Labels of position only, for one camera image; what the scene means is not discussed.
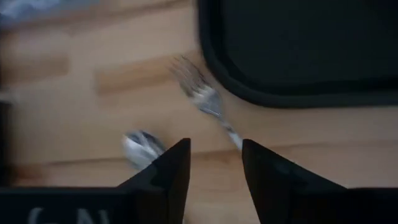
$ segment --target black plastic tray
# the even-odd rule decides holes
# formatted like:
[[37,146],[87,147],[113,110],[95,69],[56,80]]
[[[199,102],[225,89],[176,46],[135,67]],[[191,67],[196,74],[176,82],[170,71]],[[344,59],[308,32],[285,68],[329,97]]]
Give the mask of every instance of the black plastic tray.
[[398,104],[398,2],[198,0],[208,68],[280,108]]

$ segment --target silverware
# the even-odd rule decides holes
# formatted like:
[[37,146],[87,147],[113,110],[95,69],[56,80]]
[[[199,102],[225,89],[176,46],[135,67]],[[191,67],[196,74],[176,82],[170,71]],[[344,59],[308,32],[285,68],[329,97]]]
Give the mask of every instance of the silverware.
[[242,150],[242,138],[223,117],[220,95],[191,61],[184,56],[176,58],[176,61],[178,63],[173,63],[170,71],[177,77],[183,92],[200,111],[213,115],[238,149]]
[[125,134],[123,146],[126,157],[138,171],[145,169],[166,151],[164,145],[155,136],[145,131]]

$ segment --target spoon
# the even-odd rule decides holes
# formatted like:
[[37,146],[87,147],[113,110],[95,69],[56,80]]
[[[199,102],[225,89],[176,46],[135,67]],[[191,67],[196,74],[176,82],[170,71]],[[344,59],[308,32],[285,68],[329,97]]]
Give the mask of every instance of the spoon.
[[141,130],[125,134],[123,146],[127,159],[138,171],[145,169],[166,151],[160,140]]

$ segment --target wooden table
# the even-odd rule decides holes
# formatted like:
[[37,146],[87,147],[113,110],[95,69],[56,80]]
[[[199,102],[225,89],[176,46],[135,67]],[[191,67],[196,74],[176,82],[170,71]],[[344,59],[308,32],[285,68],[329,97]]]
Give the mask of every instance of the wooden table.
[[[167,70],[187,54],[209,75],[195,7],[164,1],[2,36],[17,184],[118,185],[134,174],[121,137],[145,129],[168,147],[192,138],[191,223],[258,223],[235,146]],[[398,108],[262,108],[209,79],[244,138],[346,187],[398,186]]]

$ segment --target metal fork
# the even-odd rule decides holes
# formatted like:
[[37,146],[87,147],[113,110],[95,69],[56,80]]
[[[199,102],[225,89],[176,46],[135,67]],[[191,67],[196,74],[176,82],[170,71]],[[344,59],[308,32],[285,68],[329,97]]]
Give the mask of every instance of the metal fork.
[[242,150],[242,138],[223,117],[221,97],[218,92],[187,58],[181,56],[175,60],[178,63],[173,63],[170,71],[177,78],[183,92],[200,111],[213,115],[225,128],[232,142]]

